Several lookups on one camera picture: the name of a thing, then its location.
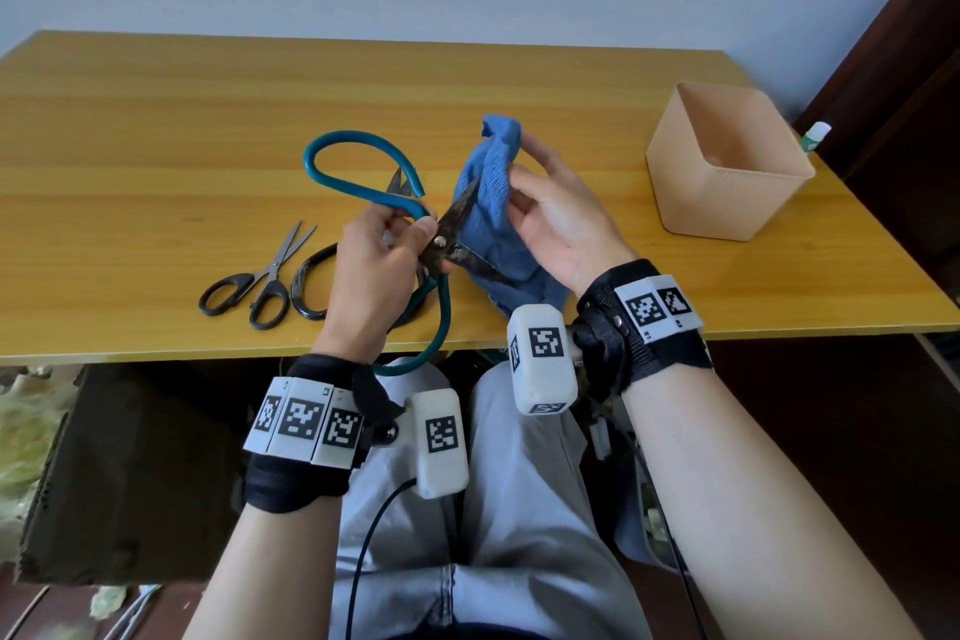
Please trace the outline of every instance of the light blue jeans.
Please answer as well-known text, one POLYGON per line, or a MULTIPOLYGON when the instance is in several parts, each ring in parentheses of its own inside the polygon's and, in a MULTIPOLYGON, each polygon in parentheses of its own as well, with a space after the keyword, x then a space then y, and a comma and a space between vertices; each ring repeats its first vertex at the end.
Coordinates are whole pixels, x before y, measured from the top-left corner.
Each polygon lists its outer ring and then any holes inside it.
MULTIPOLYGON (((379 379, 399 404, 415 392, 450 386, 432 364, 379 379)), ((461 528, 468 564, 451 562, 452 497, 403 492, 366 552, 354 637, 389 638, 425 620, 436 626, 456 620, 547 638, 651 638, 627 574, 594 527, 579 469, 587 440, 573 416, 519 414, 506 362, 477 382, 471 412, 461 528)), ((387 496, 412 478, 408 450, 374 448, 353 472, 343 497, 331 638, 344 636, 371 521, 387 496)))

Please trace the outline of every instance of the hand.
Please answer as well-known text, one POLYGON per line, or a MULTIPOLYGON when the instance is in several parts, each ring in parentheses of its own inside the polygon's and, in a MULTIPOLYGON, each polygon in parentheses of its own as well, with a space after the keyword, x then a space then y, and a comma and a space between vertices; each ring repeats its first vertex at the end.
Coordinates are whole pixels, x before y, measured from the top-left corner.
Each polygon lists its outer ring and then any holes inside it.
POLYGON ((510 167, 510 223, 536 261, 580 298, 597 276, 637 254, 557 150, 526 132, 520 146, 547 176, 510 167))
POLYGON ((337 247, 326 321, 313 351, 372 363, 410 300, 418 258, 436 233, 434 217, 411 223, 401 210, 383 205, 370 205, 347 223, 337 247), (395 238, 392 248, 383 242, 388 230, 395 238))

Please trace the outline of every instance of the person's left hand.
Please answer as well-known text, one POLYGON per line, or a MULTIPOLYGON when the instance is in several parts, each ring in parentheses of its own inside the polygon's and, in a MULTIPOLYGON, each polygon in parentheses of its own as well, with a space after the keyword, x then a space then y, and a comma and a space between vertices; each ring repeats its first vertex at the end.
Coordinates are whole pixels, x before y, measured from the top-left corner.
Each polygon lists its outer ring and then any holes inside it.
POLYGON ((411 223, 401 210, 376 204, 347 223, 337 247, 326 321, 313 351, 372 363, 410 300, 418 258, 436 233, 434 217, 411 223), (385 231, 393 234, 392 248, 383 242, 385 231))

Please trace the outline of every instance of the small bottle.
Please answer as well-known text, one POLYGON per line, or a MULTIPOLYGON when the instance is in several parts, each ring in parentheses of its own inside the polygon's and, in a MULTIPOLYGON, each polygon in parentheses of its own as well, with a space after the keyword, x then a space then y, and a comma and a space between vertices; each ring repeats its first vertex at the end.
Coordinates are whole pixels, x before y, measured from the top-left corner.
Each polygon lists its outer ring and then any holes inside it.
POLYGON ((822 143, 824 137, 830 134, 833 127, 824 121, 817 121, 813 126, 806 130, 806 134, 799 141, 799 148, 806 154, 810 154, 817 146, 822 143))

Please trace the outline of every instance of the wood grain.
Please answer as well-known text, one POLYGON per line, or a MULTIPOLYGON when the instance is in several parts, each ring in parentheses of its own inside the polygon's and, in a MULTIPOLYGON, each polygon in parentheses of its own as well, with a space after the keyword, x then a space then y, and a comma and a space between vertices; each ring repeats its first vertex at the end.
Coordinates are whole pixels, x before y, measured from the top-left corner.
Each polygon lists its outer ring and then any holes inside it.
MULTIPOLYGON (((0 60, 0 364, 292 355, 319 325, 208 318, 214 280, 262 268, 294 222, 336 241, 363 203, 314 184, 331 129, 406 152, 438 209, 483 115, 558 147, 636 250, 673 273, 709 339, 954 329, 950 300, 821 162, 747 243, 666 233, 644 152, 677 81, 749 84, 718 51, 40 32, 0 60)), ((523 161, 531 167, 526 156, 523 161)), ((383 188, 391 163, 338 145, 324 170, 383 188)), ((332 263, 311 278, 326 304, 332 263)), ((503 346, 506 321, 451 278, 449 349, 503 346)), ((573 315, 572 303, 567 316, 573 315)), ((393 331, 419 350, 437 309, 393 331)))

